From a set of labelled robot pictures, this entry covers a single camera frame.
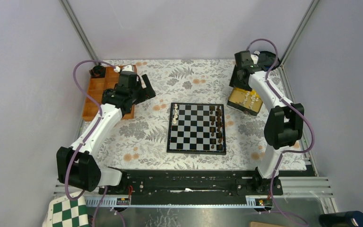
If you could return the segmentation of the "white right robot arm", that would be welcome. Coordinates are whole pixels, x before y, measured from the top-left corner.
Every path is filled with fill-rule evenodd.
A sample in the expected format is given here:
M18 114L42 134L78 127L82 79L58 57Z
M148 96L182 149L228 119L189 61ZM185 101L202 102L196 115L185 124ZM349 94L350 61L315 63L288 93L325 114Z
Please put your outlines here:
M270 72L280 66L280 60L274 53L240 51L235 53L234 58L229 85L255 91L268 111L264 128L267 142L265 156L257 167L260 177L252 182L254 192L263 195L271 188L268 179L278 174L280 155L303 135L304 107L286 98L270 79Z

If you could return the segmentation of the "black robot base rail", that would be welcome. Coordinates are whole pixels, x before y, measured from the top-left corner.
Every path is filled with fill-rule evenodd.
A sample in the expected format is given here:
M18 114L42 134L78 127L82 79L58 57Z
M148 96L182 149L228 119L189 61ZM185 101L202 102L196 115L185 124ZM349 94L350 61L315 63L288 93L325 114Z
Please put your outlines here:
M247 196L283 195L283 188L278 178L261 180L251 170L127 170L107 194L132 205L242 205Z

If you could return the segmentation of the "gold metal tin box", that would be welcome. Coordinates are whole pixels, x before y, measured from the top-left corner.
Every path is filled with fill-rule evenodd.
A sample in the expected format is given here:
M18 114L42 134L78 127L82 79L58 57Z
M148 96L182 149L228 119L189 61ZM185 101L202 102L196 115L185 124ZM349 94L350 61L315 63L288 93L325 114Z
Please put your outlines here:
M227 100L227 105L245 114L257 116L263 102L255 90L248 91L234 87Z

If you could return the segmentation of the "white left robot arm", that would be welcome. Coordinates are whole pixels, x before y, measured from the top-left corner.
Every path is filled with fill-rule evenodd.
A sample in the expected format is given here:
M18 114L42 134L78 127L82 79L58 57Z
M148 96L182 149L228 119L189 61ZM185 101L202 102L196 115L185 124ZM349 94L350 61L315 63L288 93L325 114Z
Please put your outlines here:
M121 71L114 88L106 89L98 113L86 131L68 148L60 147L56 154L58 180L88 192L109 186L116 194L126 192L128 182L115 167L99 167L95 158L112 128L129 114L134 105L156 96L146 74Z

